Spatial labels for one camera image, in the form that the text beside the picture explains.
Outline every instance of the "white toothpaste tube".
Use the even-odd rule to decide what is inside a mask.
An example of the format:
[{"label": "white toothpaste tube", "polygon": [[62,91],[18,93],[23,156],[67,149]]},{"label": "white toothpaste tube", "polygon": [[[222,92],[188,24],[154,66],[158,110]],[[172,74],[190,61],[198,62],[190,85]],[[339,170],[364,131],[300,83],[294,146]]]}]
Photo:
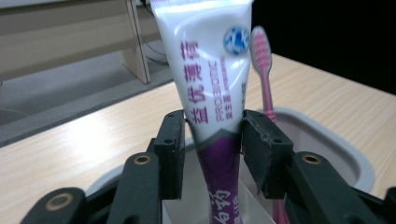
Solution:
[{"label": "white toothpaste tube", "polygon": [[151,0],[204,173],[210,223],[242,224],[241,121],[253,0]]}]

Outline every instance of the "desk leg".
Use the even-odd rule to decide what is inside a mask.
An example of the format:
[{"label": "desk leg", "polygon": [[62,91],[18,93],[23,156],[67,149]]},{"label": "desk leg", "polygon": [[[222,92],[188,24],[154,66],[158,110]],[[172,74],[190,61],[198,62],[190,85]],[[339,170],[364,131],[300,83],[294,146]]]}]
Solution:
[{"label": "desk leg", "polygon": [[134,73],[143,83],[151,81],[149,76],[149,66],[146,59],[146,53],[143,50],[143,38],[140,30],[139,18],[137,16],[136,3],[132,0],[125,0],[128,9],[128,15],[131,22],[131,31],[133,35],[132,47],[123,49],[120,52],[122,63]]}]

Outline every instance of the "light wood tabletop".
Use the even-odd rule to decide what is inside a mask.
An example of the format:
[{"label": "light wood tabletop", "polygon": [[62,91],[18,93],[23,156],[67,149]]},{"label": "light wood tabletop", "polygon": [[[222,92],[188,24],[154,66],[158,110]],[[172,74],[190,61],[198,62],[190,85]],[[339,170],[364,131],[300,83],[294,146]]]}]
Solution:
[{"label": "light wood tabletop", "polygon": [[[274,106],[294,109],[357,148],[375,169],[370,191],[396,186],[396,96],[273,55]],[[262,108],[260,79],[250,69],[246,109]],[[145,151],[163,117],[181,109],[174,83],[0,148],[0,222],[19,223],[45,194],[87,189]]]}]

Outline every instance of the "pink toothbrush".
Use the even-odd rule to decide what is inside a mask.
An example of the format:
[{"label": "pink toothbrush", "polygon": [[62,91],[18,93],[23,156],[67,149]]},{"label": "pink toothbrush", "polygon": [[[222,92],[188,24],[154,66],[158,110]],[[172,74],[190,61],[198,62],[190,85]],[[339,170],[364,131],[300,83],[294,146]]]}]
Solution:
[{"label": "pink toothbrush", "polygon": [[[263,113],[276,122],[270,89],[269,74],[272,66],[271,48],[267,34],[261,26],[256,26],[251,32],[250,55],[253,67],[262,81],[262,106]],[[288,216],[284,210],[283,200],[273,200],[273,220],[277,224],[287,224]]]}]

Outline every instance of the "blue circle emblem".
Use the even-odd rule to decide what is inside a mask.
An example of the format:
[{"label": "blue circle emblem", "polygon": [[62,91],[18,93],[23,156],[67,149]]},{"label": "blue circle emblem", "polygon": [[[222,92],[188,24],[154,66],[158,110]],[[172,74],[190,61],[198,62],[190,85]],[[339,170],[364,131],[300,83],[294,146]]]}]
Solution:
[{"label": "blue circle emblem", "polygon": [[244,27],[233,27],[224,36],[224,48],[233,55],[248,51],[250,33]]}]

